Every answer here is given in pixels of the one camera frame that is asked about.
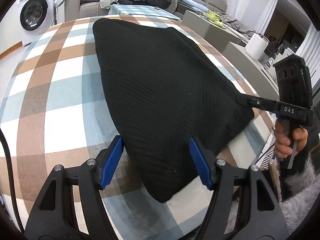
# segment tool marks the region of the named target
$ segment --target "screw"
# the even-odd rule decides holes
[[[62,169],[62,165],[58,164],[54,167],[55,171],[60,171]]]
[[[218,164],[219,166],[224,166],[224,165],[226,165],[226,161],[223,160],[223,159],[218,159],[218,160],[217,160],[217,164]]]
[[[253,171],[258,171],[259,170],[259,167],[257,165],[252,165],[251,166],[251,170]]]
[[[89,166],[95,165],[95,163],[96,163],[96,160],[95,160],[95,159],[89,159],[89,160],[87,160],[87,164],[88,164]]]

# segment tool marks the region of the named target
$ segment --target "washing machine door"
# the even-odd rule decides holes
[[[20,13],[21,26],[32,31],[38,28],[44,21],[48,10],[46,0],[29,0],[23,6]]]

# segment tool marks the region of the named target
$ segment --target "blue gripper pad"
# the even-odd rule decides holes
[[[207,186],[208,190],[212,190],[213,183],[211,180],[211,170],[207,164],[203,154],[201,153],[195,139],[193,137],[189,140],[189,151],[196,167],[198,175],[203,185]]]
[[[109,155],[109,158],[102,169],[102,178],[99,185],[103,189],[111,183],[111,179],[113,177],[113,174],[115,174],[122,152],[123,152],[123,143],[122,143],[122,138],[119,137],[116,145],[113,147]]]

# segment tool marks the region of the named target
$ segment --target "washing machine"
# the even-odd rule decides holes
[[[54,0],[17,0],[22,44],[31,43],[40,31],[55,22]]]

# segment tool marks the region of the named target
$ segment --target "striped fabric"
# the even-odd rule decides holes
[[[271,140],[271,145],[273,145],[276,141],[276,138],[273,136],[272,137],[272,140]],[[269,164],[269,161],[272,159],[273,155],[274,155],[274,150],[275,150],[275,146],[273,145],[268,151],[267,153],[265,154],[265,156],[263,157],[263,161],[260,165],[260,168],[265,168],[267,169],[268,168],[268,164]]]
[[[145,15],[105,16],[139,25],[173,27],[193,40],[242,93],[255,95],[248,81],[223,57],[182,23]],[[55,25],[29,45],[10,80],[0,109],[0,125],[10,148],[17,203],[23,225],[56,164],[81,165],[108,147],[118,134],[101,84],[93,23],[101,17]],[[272,129],[270,115],[254,109],[254,120],[218,155],[233,166],[255,163]],[[13,215],[4,152],[0,148],[0,192]],[[212,192],[198,178],[166,203],[155,201],[137,171],[122,155],[111,184],[101,192],[119,239],[177,240],[199,226]],[[79,189],[74,187],[79,228],[87,232]]]

